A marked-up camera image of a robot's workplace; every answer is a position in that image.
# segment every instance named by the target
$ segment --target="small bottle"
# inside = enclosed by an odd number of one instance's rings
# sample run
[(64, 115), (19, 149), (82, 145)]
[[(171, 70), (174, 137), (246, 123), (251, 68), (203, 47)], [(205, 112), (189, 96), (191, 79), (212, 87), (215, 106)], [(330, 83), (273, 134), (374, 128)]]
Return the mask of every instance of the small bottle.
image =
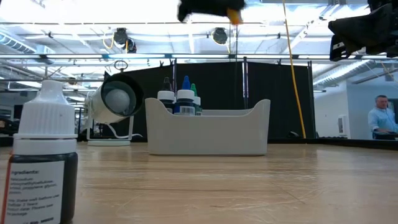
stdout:
[(75, 214), (75, 109), (46, 80), (24, 104), (8, 162), (0, 223), (70, 223)]
[(175, 96), (168, 77), (164, 78), (163, 88), (157, 92), (157, 99), (163, 103), (168, 112), (173, 113)]
[(195, 105), (193, 99), (195, 93), (191, 90), (191, 84), (187, 76), (184, 77), (182, 89), (177, 92), (177, 101), (174, 106), (174, 114), (184, 116), (195, 115)]
[(191, 90), (195, 93), (195, 97), (193, 97), (193, 104), (195, 105), (195, 115), (201, 116), (200, 97), (197, 94), (197, 87), (194, 83), (191, 84)]

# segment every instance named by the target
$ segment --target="white storage bin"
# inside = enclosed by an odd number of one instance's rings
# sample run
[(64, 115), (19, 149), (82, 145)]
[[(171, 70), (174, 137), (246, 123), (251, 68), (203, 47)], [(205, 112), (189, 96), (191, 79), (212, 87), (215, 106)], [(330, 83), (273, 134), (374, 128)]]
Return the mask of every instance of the white storage bin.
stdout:
[(250, 110), (203, 110), (203, 116), (176, 116), (148, 98), (148, 150), (154, 155), (260, 156), (267, 152), (270, 100)]

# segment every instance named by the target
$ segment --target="black curtain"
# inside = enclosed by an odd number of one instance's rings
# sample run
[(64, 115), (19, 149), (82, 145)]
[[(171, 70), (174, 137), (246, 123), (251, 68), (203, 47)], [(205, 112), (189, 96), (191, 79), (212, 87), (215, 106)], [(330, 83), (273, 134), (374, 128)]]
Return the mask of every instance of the black curtain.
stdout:
[[(307, 67), (295, 66), (294, 71), (305, 132), (314, 138), (312, 79)], [(260, 100), (271, 100), (270, 139), (286, 138), (290, 131), (303, 136), (290, 66), (249, 62), (248, 93), (250, 108)]]
[(185, 75), (196, 85), (204, 110), (243, 109), (241, 62), (177, 64), (178, 90)]
[[(157, 98), (157, 92), (163, 87), (163, 80), (169, 77), (172, 80), (173, 68), (172, 66), (164, 66), (157, 68), (148, 68), (143, 70), (136, 70), (125, 72), (131, 75), (141, 88), (144, 90), (144, 98)], [(111, 124), (119, 136), (127, 136), (129, 132), (129, 119), (124, 119), (118, 123)], [(144, 140), (147, 138), (147, 122), (145, 102), (141, 109), (134, 115), (133, 133), (141, 134)], [(103, 129), (103, 136), (113, 136), (111, 130), (105, 126)]]

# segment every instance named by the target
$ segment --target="lamp base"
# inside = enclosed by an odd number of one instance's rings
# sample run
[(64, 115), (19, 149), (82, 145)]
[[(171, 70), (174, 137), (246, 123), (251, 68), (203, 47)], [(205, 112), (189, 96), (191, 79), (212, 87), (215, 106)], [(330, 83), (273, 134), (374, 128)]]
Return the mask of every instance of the lamp base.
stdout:
[(130, 141), (115, 141), (115, 140), (89, 140), (88, 146), (130, 146)]

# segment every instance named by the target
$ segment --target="table surface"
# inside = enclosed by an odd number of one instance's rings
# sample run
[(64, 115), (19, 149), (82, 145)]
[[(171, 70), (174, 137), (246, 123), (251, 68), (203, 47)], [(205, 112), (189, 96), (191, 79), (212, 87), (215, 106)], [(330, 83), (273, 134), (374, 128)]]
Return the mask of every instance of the table surface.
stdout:
[[(1, 192), (9, 150), (0, 148)], [(270, 144), (259, 157), (163, 157), (146, 144), (79, 144), (78, 153), (74, 224), (398, 222), (395, 151)]]

